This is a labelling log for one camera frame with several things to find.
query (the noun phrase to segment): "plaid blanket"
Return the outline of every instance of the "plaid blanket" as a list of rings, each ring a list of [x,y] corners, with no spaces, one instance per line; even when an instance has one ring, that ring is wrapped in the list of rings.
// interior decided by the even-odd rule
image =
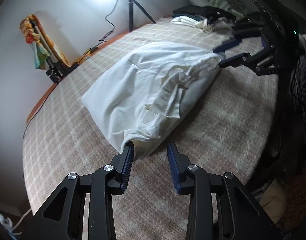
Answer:
[[[170,22],[162,18],[125,35],[84,62],[51,93],[23,141],[25,183],[34,213],[67,174],[92,173],[117,154],[80,101],[100,75],[128,52],[150,42],[172,41],[212,50],[228,38]],[[227,56],[242,51],[253,54],[261,48],[258,38],[247,39]],[[275,75],[258,77],[246,67],[223,69],[166,141],[175,141],[179,152],[206,171],[231,171],[245,183],[266,144],[276,95]],[[185,238],[189,196],[174,191],[166,142],[133,163],[127,191],[112,201],[118,239]]]

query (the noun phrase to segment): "white wall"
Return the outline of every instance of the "white wall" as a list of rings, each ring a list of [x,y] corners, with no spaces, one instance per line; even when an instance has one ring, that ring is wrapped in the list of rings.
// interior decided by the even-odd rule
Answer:
[[[187,0],[137,0],[154,19],[170,15]],[[26,196],[22,135],[28,114],[52,82],[35,70],[33,54],[19,23],[35,14],[48,36],[73,62],[110,30],[104,21],[115,0],[5,0],[0,7],[0,202],[19,207]],[[148,19],[135,9],[135,24]],[[128,1],[109,17],[115,36],[128,30]]]

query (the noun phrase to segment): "black tripod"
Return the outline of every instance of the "black tripod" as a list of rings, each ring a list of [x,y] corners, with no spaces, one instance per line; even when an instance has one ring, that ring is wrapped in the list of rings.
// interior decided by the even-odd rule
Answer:
[[[154,19],[148,14],[148,12],[136,1],[136,0],[128,0],[129,6],[129,32],[133,31],[134,21],[133,21],[133,4],[135,4],[151,21],[152,23],[156,23]]]

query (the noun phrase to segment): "pile of clothes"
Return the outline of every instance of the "pile of clothes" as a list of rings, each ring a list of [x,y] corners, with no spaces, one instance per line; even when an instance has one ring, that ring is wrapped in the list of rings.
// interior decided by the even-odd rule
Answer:
[[[198,28],[205,33],[220,29],[230,30],[236,20],[233,14],[213,6],[188,5],[174,10],[173,13],[173,24]]]

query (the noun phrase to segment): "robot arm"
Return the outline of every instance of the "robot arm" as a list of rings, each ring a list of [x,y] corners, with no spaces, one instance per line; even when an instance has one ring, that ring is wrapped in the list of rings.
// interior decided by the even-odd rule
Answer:
[[[176,192],[190,195],[186,240],[214,239],[211,193],[216,193],[220,240],[282,240],[272,220],[233,173],[206,172],[191,164],[173,142],[167,158]]]
[[[242,39],[261,37],[263,50],[255,55],[241,53],[219,63],[220,68],[244,65],[256,75],[276,74],[292,70],[299,59],[301,45],[298,23],[278,0],[252,0],[260,12],[251,13],[232,27],[232,37],[214,48],[220,53],[242,42]]]
[[[116,239],[112,195],[124,194],[134,157],[128,142],[122,154],[92,174],[70,173],[51,193],[20,240],[82,240],[85,195],[90,193],[88,239]]]

